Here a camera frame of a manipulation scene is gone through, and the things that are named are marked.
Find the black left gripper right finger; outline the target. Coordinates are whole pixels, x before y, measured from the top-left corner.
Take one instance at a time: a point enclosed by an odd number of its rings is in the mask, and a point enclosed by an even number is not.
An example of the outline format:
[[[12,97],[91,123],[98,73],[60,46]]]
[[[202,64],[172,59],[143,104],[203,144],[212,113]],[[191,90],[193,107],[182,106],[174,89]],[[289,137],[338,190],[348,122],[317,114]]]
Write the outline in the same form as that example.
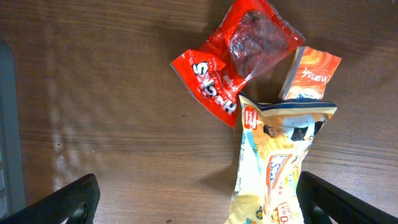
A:
[[[305,224],[397,224],[397,218],[308,171],[300,174],[297,197]]]

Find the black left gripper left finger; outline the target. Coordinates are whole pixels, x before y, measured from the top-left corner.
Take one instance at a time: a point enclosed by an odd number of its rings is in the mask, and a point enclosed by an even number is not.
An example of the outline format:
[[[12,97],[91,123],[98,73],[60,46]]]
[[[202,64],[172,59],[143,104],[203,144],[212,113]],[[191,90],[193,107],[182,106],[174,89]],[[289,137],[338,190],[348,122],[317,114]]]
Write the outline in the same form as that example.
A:
[[[86,174],[1,220],[1,224],[93,224],[100,195],[96,176]]]

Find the yellow snack bag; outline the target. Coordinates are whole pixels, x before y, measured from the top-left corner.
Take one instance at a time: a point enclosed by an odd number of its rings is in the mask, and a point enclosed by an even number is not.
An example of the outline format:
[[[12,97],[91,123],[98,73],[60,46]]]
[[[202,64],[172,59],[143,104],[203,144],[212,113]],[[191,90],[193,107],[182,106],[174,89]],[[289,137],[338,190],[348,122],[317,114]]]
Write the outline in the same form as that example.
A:
[[[243,134],[227,223],[303,223],[296,194],[313,139],[337,107],[329,101],[257,103],[240,94]]]

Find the orange tissue pack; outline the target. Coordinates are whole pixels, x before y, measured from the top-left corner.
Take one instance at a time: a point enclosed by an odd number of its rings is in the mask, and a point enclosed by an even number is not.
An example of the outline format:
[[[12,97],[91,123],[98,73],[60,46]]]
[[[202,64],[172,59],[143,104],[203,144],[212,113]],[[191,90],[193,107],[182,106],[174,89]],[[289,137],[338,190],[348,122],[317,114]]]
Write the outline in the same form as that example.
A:
[[[279,93],[281,100],[321,100],[341,58],[311,47],[298,47]]]

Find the red snack bag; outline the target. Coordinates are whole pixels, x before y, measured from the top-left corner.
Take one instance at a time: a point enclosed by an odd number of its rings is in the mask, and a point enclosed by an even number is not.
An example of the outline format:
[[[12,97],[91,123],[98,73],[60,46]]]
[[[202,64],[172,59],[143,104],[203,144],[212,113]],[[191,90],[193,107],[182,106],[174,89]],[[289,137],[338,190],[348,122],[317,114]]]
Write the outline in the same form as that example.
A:
[[[268,1],[237,0],[199,49],[188,49],[170,65],[198,102],[233,128],[246,83],[304,41]]]

